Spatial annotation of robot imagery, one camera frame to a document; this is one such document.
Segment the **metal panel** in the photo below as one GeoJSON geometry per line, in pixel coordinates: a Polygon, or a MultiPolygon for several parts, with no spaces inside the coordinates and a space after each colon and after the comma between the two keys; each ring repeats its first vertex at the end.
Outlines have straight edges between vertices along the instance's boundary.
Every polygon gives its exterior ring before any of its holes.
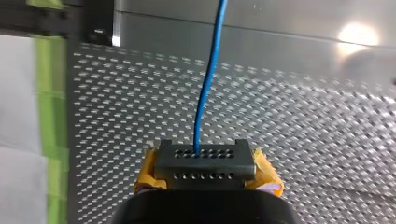
{"type": "MultiPolygon", "coordinates": [[[[217,1],[122,1],[118,9],[137,14],[213,23],[217,1]]],[[[372,27],[379,45],[396,46],[396,2],[391,0],[289,1],[230,0],[226,25],[295,35],[338,39],[350,23],[372,27]]]]}
{"type": "MultiPolygon", "coordinates": [[[[69,221],[105,223],[149,142],[190,144],[213,27],[123,13],[69,61],[69,221]]],[[[204,143],[263,147],[305,223],[396,219],[396,50],[225,27],[204,143]]]]}

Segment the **blue cable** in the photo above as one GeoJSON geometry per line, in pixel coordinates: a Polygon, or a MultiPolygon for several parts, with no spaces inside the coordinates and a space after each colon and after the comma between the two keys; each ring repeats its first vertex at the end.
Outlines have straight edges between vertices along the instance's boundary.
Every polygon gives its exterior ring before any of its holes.
{"type": "Polygon", "coordinates": [[[206,75],[205,75],[204,83],[202,85],[201,94],[198,100],[197,112],[195,114],[194,140],[193,140],[195,154],[199,154],[200,151],[200,138],[201,138],[200,131],[201,131],[202,115],[204,114],[205,101],[210,89],[210,83],[212,82],[213,73],[215,72],[216,63],[218,61],[221,29],[222,29],[222,24],[224,23],[227,3],[228,0],[219,1],[218,14],[216,16],[215,29],[212,38],[212,48],[210,50],[209,63],[206,68],[206,75]]]}

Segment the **black bracket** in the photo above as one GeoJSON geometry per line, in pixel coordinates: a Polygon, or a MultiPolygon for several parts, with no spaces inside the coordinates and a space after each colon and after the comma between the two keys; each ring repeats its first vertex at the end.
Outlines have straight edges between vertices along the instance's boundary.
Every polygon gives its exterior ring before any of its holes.
{"type": "Polygon", "coordinates": [[[87,0],[84,14],[84,40],[112,46],[114,0],[87,0]]]}
{"type": "Polygon", "coordinates": [[[0,2],[0,31],[11,35],[60,35],[112,46],[114,0],[75,1],[64,9],[34,7],[22,0],[0,2]]]}

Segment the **perforated metal plate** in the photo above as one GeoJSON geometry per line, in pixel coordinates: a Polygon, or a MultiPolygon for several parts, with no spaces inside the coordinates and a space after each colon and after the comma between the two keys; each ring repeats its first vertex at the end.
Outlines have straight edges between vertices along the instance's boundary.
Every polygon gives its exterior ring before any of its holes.
{"type": "MultiPolygon", "coordinates": [[[[192,142],[200,60],[81,45],[68,82],[70,223],[106,223],[149,142],[192,142]]],[[[304,223],[394,223],[396,103],[364,83],[220,63],[203,141],[246,138],[304,223]]]]}

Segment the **green strip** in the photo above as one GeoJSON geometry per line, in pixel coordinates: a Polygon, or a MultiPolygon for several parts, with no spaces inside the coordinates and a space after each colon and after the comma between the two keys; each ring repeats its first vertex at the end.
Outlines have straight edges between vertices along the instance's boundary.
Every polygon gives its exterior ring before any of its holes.
{"type": "Polygon", "coordinates": [[[42,153],[47,162],[47,223],[66,223],[65,43],[59,36],[34,36],[36,92],[42,153]]]}
{"type": "Polygon", "coordinates": [[[62,9],[64,6],[61,0],[27,0],[27,4],[35,7],[51,7],[62,9]]]}

